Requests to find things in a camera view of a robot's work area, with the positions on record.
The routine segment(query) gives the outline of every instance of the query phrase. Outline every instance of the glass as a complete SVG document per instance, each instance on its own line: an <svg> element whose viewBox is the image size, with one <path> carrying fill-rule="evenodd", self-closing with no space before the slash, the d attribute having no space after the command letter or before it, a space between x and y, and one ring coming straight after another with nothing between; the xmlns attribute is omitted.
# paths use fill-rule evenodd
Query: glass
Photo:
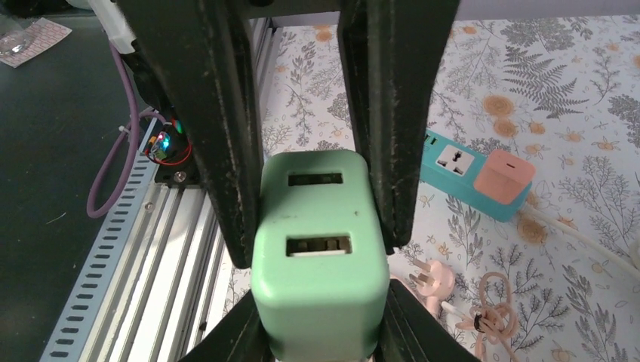
<svg viewBox="0 0 640 362"><path fill-rule="evenodd" d="M0 13L0 57L18 54L27 49L33 36L8 15Z"/></svg>

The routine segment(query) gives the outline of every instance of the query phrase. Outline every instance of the red wire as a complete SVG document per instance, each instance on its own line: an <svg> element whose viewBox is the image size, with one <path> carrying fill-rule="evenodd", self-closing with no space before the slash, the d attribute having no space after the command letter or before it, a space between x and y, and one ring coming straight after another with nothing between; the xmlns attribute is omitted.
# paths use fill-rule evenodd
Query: red wire
<svg viewBox="0 0 640 362"><path fill-rule="evenodd" d="M191 143L190 143L189 147L186 148L186 156L184 156L184 158L181 159L178 162L163 162L163 161L160 161L160 160L155 159L155 158L151 159L149 157L149 150L148 149L145 151L145 154L146 154L147 158L151 159L151 161L155 162L156 164L162 164L164 166L177 166L179 164L182 164L184 161L187 160L187 158L189 158L189 156L191 155L191 150L192 150L192 148L191 148Z"/></svg>
<svg viewBox="0 0 640 362"><path fill-rule="evenodd" d="M184 161L187 160L187 158L189 158L189 156L191 155L191 143L189 144L189 147L187 147L186 149L186 156L184 156L183 159L181 159L178 162L163 162L160 160L155 160L155 162L159 163L159 164L163 164L164 166L177 166L179 164L182 164Z"/></svg>

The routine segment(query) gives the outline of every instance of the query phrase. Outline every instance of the pink usb charger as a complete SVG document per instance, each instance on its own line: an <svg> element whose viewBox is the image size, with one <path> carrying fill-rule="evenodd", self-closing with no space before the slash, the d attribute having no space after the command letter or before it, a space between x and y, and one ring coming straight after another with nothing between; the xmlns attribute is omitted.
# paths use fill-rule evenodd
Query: pink usb charger
<svg viewBox="0 0 640 362"><path fill-rule="evenodd" d="M473 182L476 191L508 205L529 185L536 167L502 149L494 150Z"/></svg>

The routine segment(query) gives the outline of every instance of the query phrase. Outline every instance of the white cable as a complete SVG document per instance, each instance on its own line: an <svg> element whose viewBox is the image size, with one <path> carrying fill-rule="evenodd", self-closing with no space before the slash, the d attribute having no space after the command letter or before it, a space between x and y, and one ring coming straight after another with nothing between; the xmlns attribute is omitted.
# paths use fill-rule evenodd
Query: white cable
<svg viewBox="0 0 640 362"><path fill-rule="evenodd" d="M577 231L576 229L573 229L573 228L569 227L568 225L565 225L562 222L559 222L558 220L556 220L556 219L552 218L551 216L543 213L542 211L532 207L529 204L523 205L521 210L524 211L525 213L529 213L530 215L532 215L532 216L534 216L534 217L536 217L536 218L538 218L540 220L543 220L544 222L547 222L547 223L553 225L557 229L563 231L565 234L569 234L569 235L573 236L574 238L584 242L585 244L588 244L590 247L594 248L600 254L602 254L605 257L607 257L610 261L615 262L625 272L628 272L635 279L640 281L640 270L636 269L632 264L629 264L627 261L625 261L624 259L620 258L618 255L612 253L606 247L603 247L602 245L600 245L600 243L598 243L598 242L594 241L593 239L587 237L586 235L584 235L583 233Z"/></svg>
<svg viewBox="0 0 640 362"><path fill-rule="evenodd" d="M463 321L466 321L469 318L469 316L467 316L463 312L459 311L458 308L452 306L449 302L446 302L446 301L443 300L442 302L440 302L440 306L442 307L442 309L447 311L447 313L453 314L453 315L457 316L458 318L462 319Z"/></svg>

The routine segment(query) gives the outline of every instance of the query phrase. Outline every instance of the pink cable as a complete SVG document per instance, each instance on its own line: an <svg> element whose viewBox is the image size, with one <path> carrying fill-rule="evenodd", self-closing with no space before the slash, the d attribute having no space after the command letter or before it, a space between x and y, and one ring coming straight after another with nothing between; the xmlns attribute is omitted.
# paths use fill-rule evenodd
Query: pink cable
<svg viewBox="0 0 640 362"><path fill-rule="evenodd" d="M122 190L125 189L125 185L127 184L127 179L129 178L129 173L134 166L134 161L136 158L136 153L138 149L138 137L140 135L140 125L138 119L138 104L136 101L136 96L134 94L134 88L131 85L131 80L127 75L127 71L125 70L125 65L120 59L120 53L109 43L109 47L111 49L111 55L113 55L113 60L115 61L115 66L118 68L118 73L120 74L120 79L122 80L122 84L125 86L125 93L127 94L127 101L129 102L129 113L131 120L129 124L127 124L126 128L131 129L131 134L129 135L129 148L127 151L127 159L125 161L125 166L122 168L122 172L120 173L120 179L118 180L118 184L113 189L111 196L109 199L96 210L96 197L98 190L100 189L100 185L104 179L106 171L109 169L109 166L113 162L113 158L115 157L115 153L118 151L118 148L122 144L122 141L125 140L126 133L121 132L118 136L118 139L113 144L113 147L109 151L109 154L106 156L102 167L98 171L96 175L96 179L94 180L93 185L91 185L91 190L89 191L89 197L87 200L87 215L89 215L92 219L97 219L101 216L104 216L109 212L109 209L118 201Z"/></svg>
<svg viewBox="0 0 640 362"><path fill-rule="evenodd" d="M496 305L489 305L486 297L488 279L491 277L500 278L506 286L506 301ZM511 306L512 294L511 283L502 273L490 271L485 274L478 284L478 294L480 298L479 307L471 307L469 314L475 318L466 317L462 322L456 323L456 327L462 330L475 330L478 335L475 338L475 356L482 362L487 361L487 349L485 340L492 345L500 343L511 360L518 362L519 359L511 346L507 342L518 332L518 315Z"/></svg>

